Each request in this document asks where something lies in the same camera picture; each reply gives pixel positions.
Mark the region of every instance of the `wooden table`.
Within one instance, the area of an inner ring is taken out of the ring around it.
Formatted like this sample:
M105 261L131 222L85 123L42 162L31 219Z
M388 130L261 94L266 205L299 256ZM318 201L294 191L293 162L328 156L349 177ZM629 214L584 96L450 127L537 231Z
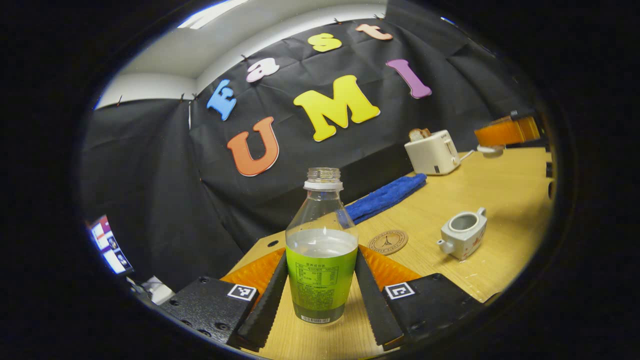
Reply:
M538 247L552 203L547 195L547 161L551 155L541 147L506 149L492 159L474 152L454 172L427 176L426 186L358 224L359 242L367 246L384 231L404 230L408 243L389 255L391 259L421 275L444 274L484 302L509 285ZM480 207L486 208L488 218L483 244L465 261L440 252L436 241L442 225L460 211L475 212ZM267 247L274 240L278 243ZM231 271L284 246L284 231L262 238ZM329 360L382 352L354 275L344 316L324 327L296 318L287 280L267 344L259 353L251 353L272 359Z

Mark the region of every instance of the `white cup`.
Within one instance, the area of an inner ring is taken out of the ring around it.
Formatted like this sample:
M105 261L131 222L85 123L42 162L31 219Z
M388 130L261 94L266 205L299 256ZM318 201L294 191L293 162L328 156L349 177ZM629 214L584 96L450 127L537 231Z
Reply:
M486 209L463 211L452 217L440 229L442 239L436 244L445 254L467 259L480 246L486 229Z

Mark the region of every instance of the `foam letter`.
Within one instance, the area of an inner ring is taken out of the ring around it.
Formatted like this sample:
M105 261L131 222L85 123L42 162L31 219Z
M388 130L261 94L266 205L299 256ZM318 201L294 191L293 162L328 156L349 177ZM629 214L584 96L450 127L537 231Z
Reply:
M209 99L209 102L207 103L207 109L214 108L220 113L220 115L222 115L222 121L225 121L227 117L229 117L231 110L233 110L236 105L235 99L227 100L227 97L232 97L234 95L234 91L231 90L231 88L225 88L227 84L229 84L229 80L227 79L220 81L216 91L213 92L211 99Z
M364 31L370 37L377 38L378 40L391 40L394 38L391 34L383 34L378 30L380 30L379 26L371 26L367 24L361 24L356 28L356 31Z
M336 38L333 38L333 35L327 33L321 33L320 35L314 35L307 39L307 41L314 45L314 50L320 51L321 53L333 49L337 49L342 45L342 42Z
M274 58L266 58L251 65L247 70L249 74L246 76L246 80L249 83L262 79L263 76L271 75L278 71L279 65L276 65Z
M254 131L260 132L265 148L264 155L258 160L254 160L251 157L249 146L246 144L249 132L243 131L235 135L227 143L227 148L231 150L231 155L233 155L236 163L236 169L238 169L240 174L244 176L256 176L270 168L278 159L280 148L276 135L273 133L273 128L271 127L272 122L273 117L266 117L253 126Z
M387 66L394 68L402 76L404 81L411 88L411 96L416 99L431 95L431 89L418 79L415 73L409 68L409 62L405 59L387 61Z
M293 99L294 105L302 106L316 133L314 140L321 142L335 134L335 126L327 124L325 116L342 128L349 126L347 106L351 109L351 121L361 123L380 114L356 84L356 77L345 75L333 81L333 99L309 90Z

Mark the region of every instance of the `orange object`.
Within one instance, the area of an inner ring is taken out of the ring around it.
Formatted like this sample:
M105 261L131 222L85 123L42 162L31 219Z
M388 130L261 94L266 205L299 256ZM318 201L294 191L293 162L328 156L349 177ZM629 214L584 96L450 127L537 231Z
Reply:
M380 30L379 26L377 25L371 26L367 24L361 24L359 27L356 28L356 31L364 31L370 37L377 38L378 40L391 40L394 38L393 35L381 33L378 30Z
M253 304L253 307L255 307L267 289L267 285L269 285L271 276L273 276L273 272L276 270L282 254L284 254L284 248L270 252L238 270L223 276L220 280L238 285L253 286L258 289L258 298L255 299L255 303Z
M264 155L258 160L255 160L249 153L249 146L246 144L246 139L249 137L248 131L235 135L227 143L227 148L231 150L231 155L234 157L236 168L240 174L256 176L269 169L278 159L280 147L271 127L272 122L273 117L266 117L253 126L253 130L260 133L265 148Z
M385 286L416 280L422 277L418 273L396 263L382 254L362 245L358 246L371 269L373 278L376 280L376 284L380 291L382 291Z
M540 138L540 132L533 117L512 120L510 116L500 118L489 126L476 130L480 146L509 145Z

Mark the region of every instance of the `yellow letter m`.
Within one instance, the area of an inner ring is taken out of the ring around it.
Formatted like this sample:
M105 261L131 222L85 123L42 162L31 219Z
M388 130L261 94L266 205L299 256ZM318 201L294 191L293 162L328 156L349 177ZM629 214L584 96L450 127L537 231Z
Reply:
M335 126L329 125L324 117L343 129L349 126L347 106L351 109L351 121L359 124L380 114L356 84L356 77L345 75L333 81L333 99L317 91L309 90L293 99L294 105L302 106L316 133L314 140L321 142L335 134Z

